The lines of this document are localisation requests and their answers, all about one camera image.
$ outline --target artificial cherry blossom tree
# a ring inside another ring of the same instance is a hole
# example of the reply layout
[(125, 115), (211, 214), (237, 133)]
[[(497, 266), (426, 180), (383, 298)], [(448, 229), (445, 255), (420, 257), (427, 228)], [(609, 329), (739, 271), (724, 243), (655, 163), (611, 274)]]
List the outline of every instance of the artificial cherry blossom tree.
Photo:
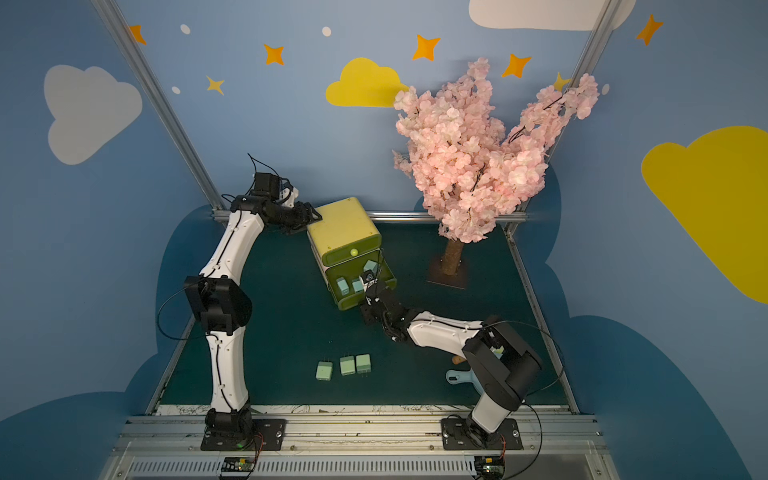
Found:
[(441, 221), (439, 233), (449, 238), (441, 265), (446, 275), (456, 273), (464, 243), (484, 239), (497, 216), (544, 188), (547, 150), (574, 114), (583, 120), (598, 100), (598, 85), (587, 74), (564, 93), (546, 87), (505, 137), (504, 124), (490, 116), (488, 70), (480, 58), (434, 97), (429, 91), (419, 97), (411, 87), (395, 99), (406, 113), (397, 131), (409, 138), (407, 157), (393, 151), (395, 168), (413, 176), (424, 208)]

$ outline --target light blue handle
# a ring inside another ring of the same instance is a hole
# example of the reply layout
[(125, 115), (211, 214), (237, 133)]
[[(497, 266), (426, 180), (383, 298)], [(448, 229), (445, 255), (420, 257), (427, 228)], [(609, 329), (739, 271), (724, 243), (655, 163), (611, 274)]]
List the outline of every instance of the light blue handle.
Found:
[(484, 393), (484, 390), (482, 389), (482, 386), (480, 385), (480, 381), (478, 380), (477, 376), (475, 376), (475, 373), (471, 370), (468, 372), (459, 372), (458, 370), (449, 370), (445, 373), (445, 379), (448, 380), (448, 383), (451, 385), (456, 385), (457, 383), (471, 383), (474, 387), (477, 393), (482, 395)]

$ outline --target robotic arm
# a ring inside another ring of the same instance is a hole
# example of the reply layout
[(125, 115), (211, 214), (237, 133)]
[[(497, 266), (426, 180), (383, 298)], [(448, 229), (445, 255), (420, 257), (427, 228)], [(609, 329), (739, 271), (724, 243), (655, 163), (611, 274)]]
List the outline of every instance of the robotic arm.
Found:
[(243, 335), (253, 307), (240, 288), (240, 275), (253, 242), (267, 224), (287, 233), (322, 220), (299, 191), (276, 175), (257, 173), (248, 195), (232, 201), (230, 219), (214, 255), (198, 276), (184, 282), (195, 319), (206, 334), (213, 372), (213, 398), (201, 449), (238, 450), (255, 431), (243, 375)]
[[(478, 448), (487, 446), (507, 415), (523, 403), (541, 371), (541, 358), (497, 316), (464, 322), (406, 309), (372, 272), (361, 279), (366, 300), (360, 309), (367, 324), (381, 323), (395, 342), (431, 346), (467, 359), (485, 393), (467, 418), (465, 434)], [(501, 347), (504, 354), (497, 358), (492, 349)]]

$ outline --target orange star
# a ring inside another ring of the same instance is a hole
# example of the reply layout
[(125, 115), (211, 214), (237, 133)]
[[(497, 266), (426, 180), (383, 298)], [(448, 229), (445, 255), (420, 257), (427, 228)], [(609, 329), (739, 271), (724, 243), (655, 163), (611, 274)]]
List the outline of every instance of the orange star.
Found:
[(208, 77), (208, 81), (210, 82), (210, 85), (208, 85), (208, 90), (215, 90), (222, 95), (224, 94), (224, 92), (221, 91), (221, 84), (224, 83), (224, 80), (214, 81), (210, 77)]
[(648, 46), (650, 43), (650, 38), (654, 36), (654, 33), (656, 33), (656, 30), (659, 29), (660, 26), (664, 25), (664, 22), (655, 22), (654, 16), (651, 15), (648, 19), (648, 23), (645, 24), (645, 28), (643, 28), (643, 31), (640, 32), (640, 34), (637, 36), (638, 40), (642, 40), (645, 42), (645, 45)]
[(283, 49), (285, 47), (272, 48), (265, 43), (264, 48), (266, 48), (266, 64), (267, 65), (269, 65), (270, 63), (279, 63), (281, 65), (285, 65), (283, 63)]
[(131, 33), (134, 34), (134, 38), (137, 42), (146, 45), (147, 42), (144, 40), (144, 37), (141, 36), (141, 25), (134, 25), (132, 27), (129, 27), (131, 29)]
[(563, 87), (568, 84), (569, 81), (571, 81), (572, 78), (565, 78), (560, 76), (560, 72), (558, 72), (558, 79), (552, 84), (555, 90), (557, 91), (563, 91)]
[(531, 57), (517, 58), (514, 55), (509, 55), (509, 66), (504, 70), (504, 73), (502, 73), (502, 77), (514, 75), (517, 78), (522, 78), (523, 68), (525, 68), (525, 64), (527, 64), (529, 60), (531, 60)]
[(432, 40), (427, 40), (421, 35), (417, 35), (416, 37), (419, 39), (419, 46), (416, 49), (416, 53), (413, 54), (413, 60), (416, 60), (417, 58), (426, 58), (429, 61), (434, 61), (435, 46), (440, 39), (433, 38)]

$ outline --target light green block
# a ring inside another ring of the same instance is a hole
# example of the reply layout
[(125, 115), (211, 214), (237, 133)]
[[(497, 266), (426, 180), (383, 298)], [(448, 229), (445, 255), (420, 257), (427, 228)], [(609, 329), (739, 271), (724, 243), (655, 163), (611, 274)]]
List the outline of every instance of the light green block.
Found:
[(355, 293), (362, 292), (364, 289), (362, 288), (362, 281), (359, 278), (355, 278), (352, 281), (352, 288), (355, 290)]
[(355, 372), (355, 357), (345, 356), (339, 361), (342, 375), (352, 375)]
[(331, 374), (333, 373), (333, 363), (331, 362), (318, 362), (317, 373), (315, 378), (318, 380), (331, 380)]
[(379, 264), (374, 262), (373, 260), (368, 260), (366, 262), (366, 265), (362, 268), (362, 271), (365, 272), (366, 270), (371, 270), (374, 275), (376, 275), (376, 271), (379, 269)]
[(358, 373), (369, 373), (371, 371), (371, 356), (369, 354), (358, 355), (355, 357)]
[(344, 280), (343, 276), (336, 279), (336, 285), (339, 286), (339, 290), (341, 290), (342, 296), (349, 295), (349, 285), (347, 285), (346, 280)]

